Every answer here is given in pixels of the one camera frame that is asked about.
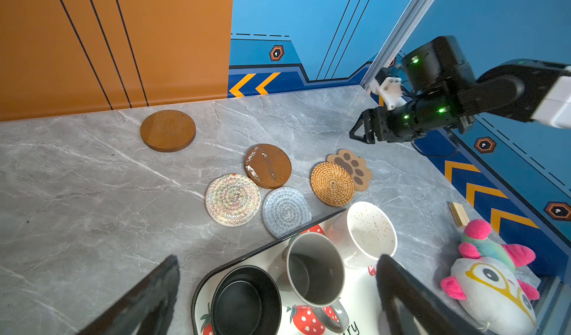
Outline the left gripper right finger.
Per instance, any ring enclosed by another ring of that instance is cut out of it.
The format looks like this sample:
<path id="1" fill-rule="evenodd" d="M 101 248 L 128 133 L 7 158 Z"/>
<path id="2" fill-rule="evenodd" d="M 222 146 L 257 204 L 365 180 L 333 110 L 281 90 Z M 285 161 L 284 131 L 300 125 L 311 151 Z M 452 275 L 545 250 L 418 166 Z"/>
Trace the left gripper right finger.
<path id="1" fill-rule="evenodd" d="M 441 264 L 433 269 L 430 283 L 416 278 L 393 257 L 380 257 L 376 284 L 382 310 L 379 314 L 380 334 L 490 334 L 491 332 L 465 312 L 459 312 L 440 290 L 436 280 L 450 270 L 452 258 L 439 257 Z"/>

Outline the paw shaped wooden coaster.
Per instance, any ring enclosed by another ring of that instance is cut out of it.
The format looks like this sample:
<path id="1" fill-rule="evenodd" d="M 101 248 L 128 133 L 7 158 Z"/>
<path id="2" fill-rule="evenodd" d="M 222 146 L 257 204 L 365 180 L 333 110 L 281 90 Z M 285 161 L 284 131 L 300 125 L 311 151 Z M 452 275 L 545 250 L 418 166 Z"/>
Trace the paw shaped wooden coaster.
<path id="1" fill-rule="evenodd" d="M 365 192 L 369 189 L 373 173 L 367 167 L 367 161 L 364 158 L 355 155 L 351 150 L 340 149 L 336 154 L 330 154 L 326 161 L 344 168 L 352 178 L 357 192 Z"/>

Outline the grey blue woven coaster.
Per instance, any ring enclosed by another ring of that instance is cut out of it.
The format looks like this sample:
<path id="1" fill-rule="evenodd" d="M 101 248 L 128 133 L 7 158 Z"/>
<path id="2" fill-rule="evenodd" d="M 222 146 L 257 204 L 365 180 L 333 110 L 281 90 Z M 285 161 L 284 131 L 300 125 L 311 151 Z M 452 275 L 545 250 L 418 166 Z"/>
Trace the grey blue woven coaster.
<path id="1" fill-rule="evenodd" d="M 303 193 L 286 186 L 268 193 L 263 203 L 262 216 L 266 229 L 275 238 L 282 238 L 312 220 Z"/>

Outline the woven rattan coaster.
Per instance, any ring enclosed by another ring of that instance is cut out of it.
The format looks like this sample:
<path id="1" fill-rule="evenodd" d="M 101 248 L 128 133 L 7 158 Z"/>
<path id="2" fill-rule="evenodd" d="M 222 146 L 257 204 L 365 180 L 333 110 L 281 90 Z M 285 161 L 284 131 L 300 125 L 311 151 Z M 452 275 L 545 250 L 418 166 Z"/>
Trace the woven rattan coaster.
<path id="1" fill-rule="evenodd" d="M 355 187 L 349 173 L 333 162 L 322 162 L 312 169 L 312 191 L 328 206 L 346 206 L 354 197 Z"/>

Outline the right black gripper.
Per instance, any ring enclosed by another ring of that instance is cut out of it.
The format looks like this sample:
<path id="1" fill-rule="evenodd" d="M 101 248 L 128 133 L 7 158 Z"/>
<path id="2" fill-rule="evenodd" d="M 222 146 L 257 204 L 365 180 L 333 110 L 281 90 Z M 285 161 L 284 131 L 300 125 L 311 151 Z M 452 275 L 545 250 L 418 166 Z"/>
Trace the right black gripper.
<path id="1" fill-rule="evenodd" d="M 446 98 L 420 98 L 393 110 L 377 107 L 363 111 L 349 138 L 369 145 L 376 143 L 376 137 L 379 142 L 407 142 L 455 125 L 461 116 L 459 108 Z"/>

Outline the dark brown scratched coaster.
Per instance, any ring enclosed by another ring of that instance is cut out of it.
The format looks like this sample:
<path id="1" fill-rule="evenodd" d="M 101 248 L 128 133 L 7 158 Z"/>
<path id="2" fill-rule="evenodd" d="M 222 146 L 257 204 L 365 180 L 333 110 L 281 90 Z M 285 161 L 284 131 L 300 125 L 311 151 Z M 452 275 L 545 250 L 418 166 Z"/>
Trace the dark brown scratched coaster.
<path id="1" fill-rule="evenodd" d="M 246 175 L 260 188 L 278 189 L 291 177 L 292 166 L 288 155 L 275 145 L 258 144 L 245 155 Z"/>

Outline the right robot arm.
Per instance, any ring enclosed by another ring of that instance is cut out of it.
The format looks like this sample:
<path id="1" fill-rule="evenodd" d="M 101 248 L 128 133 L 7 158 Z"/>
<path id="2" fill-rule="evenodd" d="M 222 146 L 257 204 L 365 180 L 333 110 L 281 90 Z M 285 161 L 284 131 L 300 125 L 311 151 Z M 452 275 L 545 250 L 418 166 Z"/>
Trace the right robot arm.
<path id="1" fill-rule="evenodd" d="M 516 59 L 474 76 L 457 39 L 437 37 L 401 59 L 412 94 L 381 69 L 368 90 L 383 104 L 365 110 L 349 132 L 366 144 L 411 142 L 440 128 L 465 133 L 480 113 L 570 128 L 570 66 Z"/>

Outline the plain brown wooden coaster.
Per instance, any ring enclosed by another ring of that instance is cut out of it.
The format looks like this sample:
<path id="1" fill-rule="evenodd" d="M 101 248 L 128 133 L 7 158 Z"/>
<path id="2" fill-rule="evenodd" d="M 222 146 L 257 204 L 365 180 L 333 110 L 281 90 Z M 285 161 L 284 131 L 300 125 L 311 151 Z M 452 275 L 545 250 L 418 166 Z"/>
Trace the plain brown wooden coaster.
<path id="1" fill-rule="evenodd" d="M 148 116 L 140 134 L 146 146 L 154 151 L 170 153 L 189 146 L 196 137 L 194 120 L 178 110 L 162 110 Z"/>

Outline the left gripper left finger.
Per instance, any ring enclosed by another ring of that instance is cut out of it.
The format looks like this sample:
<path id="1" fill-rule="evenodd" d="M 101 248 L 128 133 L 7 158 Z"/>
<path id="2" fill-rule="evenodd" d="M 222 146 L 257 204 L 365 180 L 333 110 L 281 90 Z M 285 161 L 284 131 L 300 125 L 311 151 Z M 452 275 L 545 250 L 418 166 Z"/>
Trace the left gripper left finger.
<path id="1" fill-rule="evenodd" d="M 124 294 L 80 334 L 166 334 L 173 319 L 180 283 L 175 255 Z"/>

